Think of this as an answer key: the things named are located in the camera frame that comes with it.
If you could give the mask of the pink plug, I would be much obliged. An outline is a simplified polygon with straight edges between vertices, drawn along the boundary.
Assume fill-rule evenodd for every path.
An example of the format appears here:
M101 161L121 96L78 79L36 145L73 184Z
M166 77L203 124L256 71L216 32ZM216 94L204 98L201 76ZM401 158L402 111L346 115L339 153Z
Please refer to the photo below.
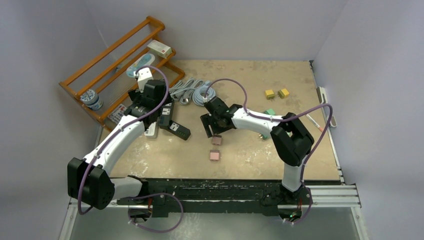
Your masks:
M222 140L223 140L223 138L222 138L221 135L215 134L215 135L212 136L211 143L214 146L220 146L222 144Z
M209 152L209 159L211 161L219 161L221 158L221 153L218 149L211 149Z

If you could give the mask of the black power strip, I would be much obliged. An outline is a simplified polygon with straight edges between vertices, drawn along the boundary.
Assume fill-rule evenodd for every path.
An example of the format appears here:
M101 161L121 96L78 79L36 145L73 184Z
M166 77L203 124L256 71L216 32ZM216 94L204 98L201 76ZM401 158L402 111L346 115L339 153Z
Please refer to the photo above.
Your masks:
M162 111L158 121L158 126L161 129L168 129L172 124L174 105L174 102L170 102L162 106Z
M173 120L169 122L167 131L184 141L187 141L188 138L191 136L190 129Z

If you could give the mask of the white power strip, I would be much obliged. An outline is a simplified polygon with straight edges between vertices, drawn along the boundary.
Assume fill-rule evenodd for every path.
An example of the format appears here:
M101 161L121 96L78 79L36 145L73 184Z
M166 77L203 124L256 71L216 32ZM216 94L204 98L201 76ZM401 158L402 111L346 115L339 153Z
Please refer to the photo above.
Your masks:
M144 136L149 139L156 139L158 136L158 122L153 122L145 131Z

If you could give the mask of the yellow plug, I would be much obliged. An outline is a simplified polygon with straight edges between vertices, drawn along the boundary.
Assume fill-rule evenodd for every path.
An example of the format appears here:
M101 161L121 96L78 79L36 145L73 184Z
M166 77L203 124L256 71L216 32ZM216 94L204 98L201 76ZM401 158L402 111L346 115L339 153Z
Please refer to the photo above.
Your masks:
M290 92L286 88L282 88L278 91L277 94L281 99L284 99L290 95Z
M274 99L275 98L275 93L274 93L274 91L272 90L272 89L267 89L267 90L265 90L264 91L264 95L265 95L265 98L267 99L267 100L272 100L272 99Z

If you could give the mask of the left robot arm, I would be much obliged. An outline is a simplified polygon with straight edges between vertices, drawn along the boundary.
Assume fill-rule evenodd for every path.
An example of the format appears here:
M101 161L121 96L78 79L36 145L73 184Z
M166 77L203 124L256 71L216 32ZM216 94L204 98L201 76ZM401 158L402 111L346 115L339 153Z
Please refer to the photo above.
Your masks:
M146 203L149 191L135 176L111 178L119 158L162 113L172 100L164 80L148 80L142 90L129 91L132 104L126 108L110 134L83 159L73 158L67 165L68 195L77 200L78 212L102 210L112 200L130 198L138 205Z

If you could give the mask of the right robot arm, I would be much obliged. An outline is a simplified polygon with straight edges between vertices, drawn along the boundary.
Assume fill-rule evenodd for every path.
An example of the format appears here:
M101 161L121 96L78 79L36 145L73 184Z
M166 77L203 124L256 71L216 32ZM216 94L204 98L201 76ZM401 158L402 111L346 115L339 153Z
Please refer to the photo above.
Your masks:
M201 115L200 119L209 138L231 129L242 129L272 139L278 156L284 162L280 196L288 204L300 198L302 165L315 140L294 113L269 115L251 111L239 104L227 106L216 96L207 101L204 107L207 113Z

